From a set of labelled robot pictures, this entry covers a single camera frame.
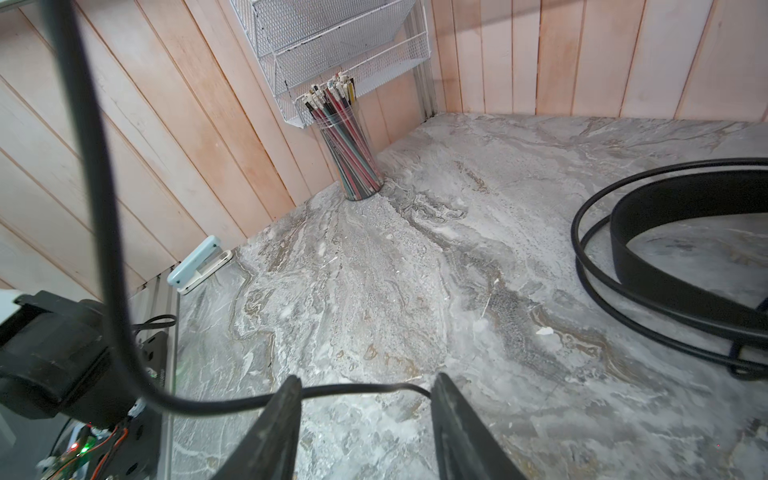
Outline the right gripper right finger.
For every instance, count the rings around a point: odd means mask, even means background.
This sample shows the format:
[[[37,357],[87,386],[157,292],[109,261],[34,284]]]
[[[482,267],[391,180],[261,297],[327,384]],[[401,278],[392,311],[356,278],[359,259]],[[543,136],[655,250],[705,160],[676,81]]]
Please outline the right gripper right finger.
[[[447,374],[431,390],[440,479],[525,479]]]

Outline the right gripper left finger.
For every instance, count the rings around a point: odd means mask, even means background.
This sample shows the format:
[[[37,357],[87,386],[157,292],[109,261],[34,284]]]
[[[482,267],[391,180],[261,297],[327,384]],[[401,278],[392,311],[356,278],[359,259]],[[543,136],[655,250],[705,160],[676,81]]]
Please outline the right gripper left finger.
[[[301,405],[301,380],[289,376],[213,479],[292,479]]]

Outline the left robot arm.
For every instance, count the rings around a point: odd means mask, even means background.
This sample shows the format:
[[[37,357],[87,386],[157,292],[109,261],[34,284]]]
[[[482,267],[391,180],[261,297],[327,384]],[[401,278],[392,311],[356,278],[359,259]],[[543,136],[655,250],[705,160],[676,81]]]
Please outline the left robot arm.
[[[31,420],[62,413],[105,429],[139,399],[104,334],[105,307],[41,290],[1,292],[1,404]]]

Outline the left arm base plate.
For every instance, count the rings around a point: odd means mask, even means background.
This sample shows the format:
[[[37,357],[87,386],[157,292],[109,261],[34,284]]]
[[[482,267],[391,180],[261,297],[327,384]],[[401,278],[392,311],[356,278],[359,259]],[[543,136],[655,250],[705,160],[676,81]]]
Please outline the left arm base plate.
[[[63,413],[95,431],[97,441],[79,443],[79,459],[56,479],[70,479],[85,467],[86,479],[156,479],[165,457],[163,417],[122,383],[106,342],[54,341],[51,358],[36,362],[41,377],[30,387],[29,416],[49,418]]]

